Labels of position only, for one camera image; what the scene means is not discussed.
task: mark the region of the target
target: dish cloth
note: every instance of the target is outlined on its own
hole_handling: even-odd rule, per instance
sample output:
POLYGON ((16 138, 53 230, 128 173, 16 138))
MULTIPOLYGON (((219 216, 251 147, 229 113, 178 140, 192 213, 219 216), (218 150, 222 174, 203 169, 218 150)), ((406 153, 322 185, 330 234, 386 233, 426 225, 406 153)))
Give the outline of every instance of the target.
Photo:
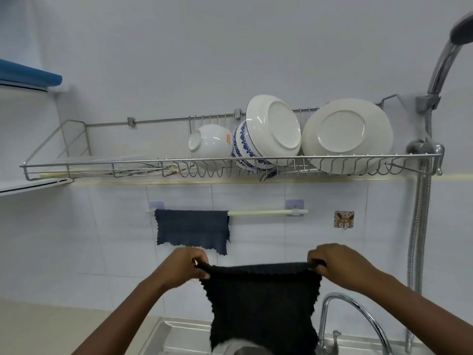
POLYGON ((284 263, 220 267, 196 265, 210 274, 201 280, 212 304, 212 350, 244 339, 274 355, 314 355, 319 337, 311 315, 322 277, 309 270, 321 264, 284 263))
POLYGON ((215 249, 227 255, 227 211, 173 211, 156 209, 157 244, 171 243, 188 247, 215 249))

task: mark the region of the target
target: large white bowl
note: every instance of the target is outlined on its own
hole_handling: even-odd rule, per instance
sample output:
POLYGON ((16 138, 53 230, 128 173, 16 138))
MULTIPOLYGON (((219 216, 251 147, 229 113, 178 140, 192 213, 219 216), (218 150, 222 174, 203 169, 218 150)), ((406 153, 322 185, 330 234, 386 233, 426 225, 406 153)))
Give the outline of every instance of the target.
MULTIPOLYGON (((191 134, 188 142, 191 158, 230 158, 231 132, 218 124, 205 124, 191 134)), ((225 167, 225 161, 196 161, 199 167, 216 172, 225 167)))
POLYGON ((241 122, 233 133, 233 154, 237 158, 236 165, 247 172, 265 172, 275 167, 266 160, 238 160, 243 157, 261 157, 248 136, 246 122, 241 122))
MULTIPOLYGON (((248 133, 263 157, 293 157, 301 144, 300 124, 292 109, 279 98, 257 95, 246 107, 248 133)), ((287 166, 292 160, 274 160, 287 166)))
MULTIPOLYGON (((367 156, 389 154, 393 130, 386 113, 375 104, 356 98, 330 102, 316 111, 302 131, 305 156, 367 156)), ((380 159, 310 160, 323 172, 359 174, 380 159)))

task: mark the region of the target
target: countertop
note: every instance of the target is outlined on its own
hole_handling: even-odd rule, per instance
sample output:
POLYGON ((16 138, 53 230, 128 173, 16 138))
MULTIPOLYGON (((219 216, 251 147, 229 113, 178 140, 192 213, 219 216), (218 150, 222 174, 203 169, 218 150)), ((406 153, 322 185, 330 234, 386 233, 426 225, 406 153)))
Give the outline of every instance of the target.
MULTIPOLYGON (((0 300, 0 354, 70 355, 109 311, 0 300)), ((147 317, 127 355, 138 355, 159 317, 147 317)))

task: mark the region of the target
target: forearm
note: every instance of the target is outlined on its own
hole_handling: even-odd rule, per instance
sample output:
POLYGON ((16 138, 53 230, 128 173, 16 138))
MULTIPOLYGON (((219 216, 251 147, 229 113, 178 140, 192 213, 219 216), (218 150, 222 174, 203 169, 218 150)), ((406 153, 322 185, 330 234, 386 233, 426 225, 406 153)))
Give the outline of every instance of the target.
POLYGON ((127 299, 77 348, 72 355, 122 355, 145 317, 164 294, 156 280, 142 281, 127 299))
POLYGON ((473 354, 473 326, 381 273, 365 295, 410 329, 437 355, 473 354))

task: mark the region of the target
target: metal flexible hose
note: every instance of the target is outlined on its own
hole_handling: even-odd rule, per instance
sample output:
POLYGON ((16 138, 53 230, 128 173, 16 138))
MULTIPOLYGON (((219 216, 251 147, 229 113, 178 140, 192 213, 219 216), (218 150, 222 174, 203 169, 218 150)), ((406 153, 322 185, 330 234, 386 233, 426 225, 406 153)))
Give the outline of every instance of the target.
MULTIPOLYGON (((432 138, 432 110, 425 115, 425 131, 432 138)), ((432 160, 427 164, 420 164, 420 169, 430 172, 432 169, 432 160)), ((430 185, 431 176, 423 174, 417 175, 416 197, 414 204, 414 214, 412 216, 411 234, 409 237, 409 252, 407 261, 407 286, 422 293, 422 273, 424 267, 425 239, 427 234, 427 218, 429 215, 430 203, 430 185)), ((410 354, 412 351, 412 341, 414 335, 406 329, 405 352, 410 354)))

